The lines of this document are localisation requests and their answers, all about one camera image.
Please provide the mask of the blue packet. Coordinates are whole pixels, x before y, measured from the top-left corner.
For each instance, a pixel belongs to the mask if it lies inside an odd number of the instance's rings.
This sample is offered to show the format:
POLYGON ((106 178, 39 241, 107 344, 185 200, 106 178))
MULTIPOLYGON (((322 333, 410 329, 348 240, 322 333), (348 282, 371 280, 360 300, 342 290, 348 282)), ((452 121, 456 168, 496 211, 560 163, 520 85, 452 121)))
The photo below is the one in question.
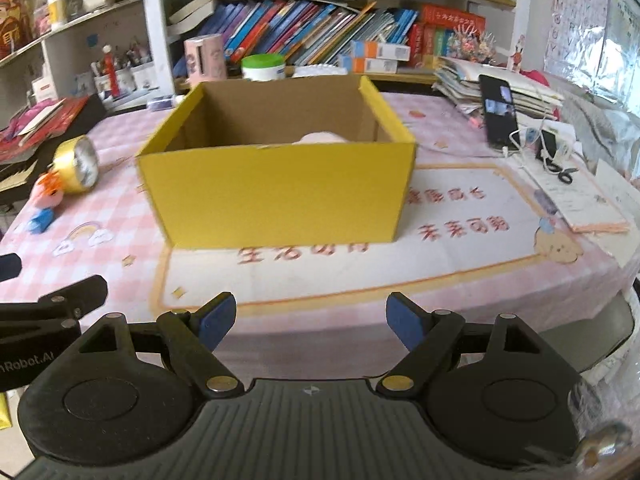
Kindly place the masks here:
POLYGON ((54 221, 54 210, 52 208, 38 209, 28 222, 28 232, 41 234, 49 229, 54 221))

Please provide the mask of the pink doll orange crown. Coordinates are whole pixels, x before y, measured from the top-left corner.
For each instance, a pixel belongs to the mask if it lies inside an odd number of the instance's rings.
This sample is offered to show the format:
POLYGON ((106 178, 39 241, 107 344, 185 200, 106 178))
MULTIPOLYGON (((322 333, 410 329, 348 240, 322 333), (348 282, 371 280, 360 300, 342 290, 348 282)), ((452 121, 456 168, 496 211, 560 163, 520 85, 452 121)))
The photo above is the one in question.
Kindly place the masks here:
POLYGON ((48 171, 36 180, 29 200, 36 209, 43 210, 56 208, 63 197, 63 182, 58 172, 48 171))

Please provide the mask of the yellow tape roll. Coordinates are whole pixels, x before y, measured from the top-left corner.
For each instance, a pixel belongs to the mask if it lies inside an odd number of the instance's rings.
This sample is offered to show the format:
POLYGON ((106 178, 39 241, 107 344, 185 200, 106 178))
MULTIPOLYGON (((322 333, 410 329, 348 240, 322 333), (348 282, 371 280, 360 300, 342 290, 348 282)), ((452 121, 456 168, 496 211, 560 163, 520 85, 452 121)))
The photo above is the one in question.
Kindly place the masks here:
POLYGON ((62 142, 56 149, 52 169, 58 174, 65 194, 91 191, 100 176, 99 156, 88 136, 62 142))

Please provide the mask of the pink plush pig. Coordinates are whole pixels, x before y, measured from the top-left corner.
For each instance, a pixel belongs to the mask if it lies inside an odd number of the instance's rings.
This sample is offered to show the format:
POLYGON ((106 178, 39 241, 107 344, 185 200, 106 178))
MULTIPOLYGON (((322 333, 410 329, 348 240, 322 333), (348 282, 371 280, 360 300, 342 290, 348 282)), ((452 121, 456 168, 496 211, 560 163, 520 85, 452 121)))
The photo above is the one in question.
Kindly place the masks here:
POLYGON ((348 140, 336 133, 319 131, 304 134, 295 144, 337 144, 348 143, 348 140))

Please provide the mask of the cream desk mat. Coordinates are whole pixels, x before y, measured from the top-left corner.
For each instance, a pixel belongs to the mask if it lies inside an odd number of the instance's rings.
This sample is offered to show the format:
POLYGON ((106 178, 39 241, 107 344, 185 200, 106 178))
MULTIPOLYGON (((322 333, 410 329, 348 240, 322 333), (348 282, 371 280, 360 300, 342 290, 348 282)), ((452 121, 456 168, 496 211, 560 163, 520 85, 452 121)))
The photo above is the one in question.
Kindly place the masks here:
POLYGON ((166 249, 150 309, 194 310, 228 290, 242 315, 258 316, 483 284, 546 261, 543 216, 506 167, 420 165, 393 243, 166 249))

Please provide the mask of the pink checked tablecloth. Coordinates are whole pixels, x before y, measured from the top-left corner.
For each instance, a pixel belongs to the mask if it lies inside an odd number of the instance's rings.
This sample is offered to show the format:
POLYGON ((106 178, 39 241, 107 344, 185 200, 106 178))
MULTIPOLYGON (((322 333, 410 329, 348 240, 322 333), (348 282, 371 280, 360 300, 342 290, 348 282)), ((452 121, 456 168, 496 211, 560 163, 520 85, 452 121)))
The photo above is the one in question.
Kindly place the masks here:
POLYGON ((336 377, 381 373, 401 355, 385 323, 393 290, 472 322, 512 312, 542 331, 598 315, 639 270, 633 242, 619 264, 592 237, 550 217, 510 162, 427 150, 418 153, 392 244, 172 248, 134 160, 164 119, 140 110, 91 131, 98 186, 64 203, 42 234, 28 232, 30 213, 20 213, 1 248, 19 255, 23 269, 2 284, 3 301, 36 300, 99 274, 108 285, 105 310, 140 322, 228 290, 239 317, 218 356, 237 373, 336 377))

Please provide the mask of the black Yamaha keyboard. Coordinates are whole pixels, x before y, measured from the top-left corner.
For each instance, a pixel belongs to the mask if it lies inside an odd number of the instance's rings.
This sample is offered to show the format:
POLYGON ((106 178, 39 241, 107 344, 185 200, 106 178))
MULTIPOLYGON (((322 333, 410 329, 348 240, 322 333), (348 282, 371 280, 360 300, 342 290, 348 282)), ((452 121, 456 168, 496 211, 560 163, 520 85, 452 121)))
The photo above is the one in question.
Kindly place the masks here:
POLYGON ((87 134, 106 115, 96 94, 66 98, 24 144, 19 138, 1 140, 1 205, 27 200, 40 174, 52 164, 58 146, 87 134))

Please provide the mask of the yellow cardboard box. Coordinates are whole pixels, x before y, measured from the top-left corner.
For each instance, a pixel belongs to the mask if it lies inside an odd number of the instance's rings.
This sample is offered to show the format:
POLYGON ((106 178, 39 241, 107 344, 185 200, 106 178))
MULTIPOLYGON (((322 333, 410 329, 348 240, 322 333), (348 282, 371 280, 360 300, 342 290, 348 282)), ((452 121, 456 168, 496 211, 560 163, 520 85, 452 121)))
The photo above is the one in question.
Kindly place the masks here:
POLYGON ((203 82, 137 156, 180 249, 389 243, 416 139, 370 79, 203 82), (329 131, 348 143, 295 144, 329 131))

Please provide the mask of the red plastic bag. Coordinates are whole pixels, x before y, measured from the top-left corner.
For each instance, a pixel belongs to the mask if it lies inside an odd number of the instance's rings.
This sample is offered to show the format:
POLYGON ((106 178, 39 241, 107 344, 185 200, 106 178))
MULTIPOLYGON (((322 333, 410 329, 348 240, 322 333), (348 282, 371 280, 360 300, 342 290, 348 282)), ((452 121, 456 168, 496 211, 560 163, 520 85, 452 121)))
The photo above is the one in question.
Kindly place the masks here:
POLYGON ((66 133, 90 98, 67 98, 51 103, 32 116, 23 128, 8 139, 1 136, 1 163, 24 162, 35 154, 41 144, 66 133))

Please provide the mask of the black smartphone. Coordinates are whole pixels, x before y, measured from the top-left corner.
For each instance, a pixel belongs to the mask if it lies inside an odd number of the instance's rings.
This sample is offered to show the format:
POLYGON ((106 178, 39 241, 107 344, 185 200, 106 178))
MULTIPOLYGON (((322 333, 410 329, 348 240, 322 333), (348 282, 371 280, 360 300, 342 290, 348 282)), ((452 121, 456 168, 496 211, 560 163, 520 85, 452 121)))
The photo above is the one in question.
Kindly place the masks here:
POLYGON ((514 151, 514 134, 520 129, 510 84, 506 80, 487 75, 480 75, 478 84, 489 145, 498 150, 506 148, 514 151))

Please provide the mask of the small glue bottle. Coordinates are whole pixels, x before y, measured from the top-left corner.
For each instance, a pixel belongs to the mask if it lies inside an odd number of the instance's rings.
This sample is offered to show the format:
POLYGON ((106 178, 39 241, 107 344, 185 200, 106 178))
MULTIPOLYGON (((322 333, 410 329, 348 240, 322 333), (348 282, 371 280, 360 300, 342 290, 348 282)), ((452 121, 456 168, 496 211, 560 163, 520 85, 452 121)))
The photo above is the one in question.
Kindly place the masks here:
POLYGON ((175 106, 172 96, 163 96, 162 98, 150 99, 146 102, 146 109, 150 112, 159 112, 160 110, 171 110, 175 106))

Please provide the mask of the white jar green lid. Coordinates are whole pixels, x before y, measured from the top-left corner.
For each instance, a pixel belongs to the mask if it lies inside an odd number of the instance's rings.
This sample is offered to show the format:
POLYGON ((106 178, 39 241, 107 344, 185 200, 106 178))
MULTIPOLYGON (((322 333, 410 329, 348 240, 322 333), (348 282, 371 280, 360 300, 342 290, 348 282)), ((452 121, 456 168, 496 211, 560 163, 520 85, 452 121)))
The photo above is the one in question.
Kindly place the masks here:
POLYGON ((272 81, 285 78, 285 58, 277 53, 249 55, 241 61, 242 76, 251 81, 272 81))

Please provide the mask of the white cubby shelf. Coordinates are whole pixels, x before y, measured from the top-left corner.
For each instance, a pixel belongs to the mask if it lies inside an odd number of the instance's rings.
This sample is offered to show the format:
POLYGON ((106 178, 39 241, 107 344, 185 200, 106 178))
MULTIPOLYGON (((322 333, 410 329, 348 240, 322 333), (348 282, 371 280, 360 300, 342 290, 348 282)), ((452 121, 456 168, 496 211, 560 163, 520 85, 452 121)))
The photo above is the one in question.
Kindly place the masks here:
POLYGON ((26 103, 26 92, 42 76, 57 96, 75 93, 75 77, 88 73, 106 44, 120 52, 134 41, 147 44, 143 0, 122 0, 76 18, 1 60, 1 115, 26 103))

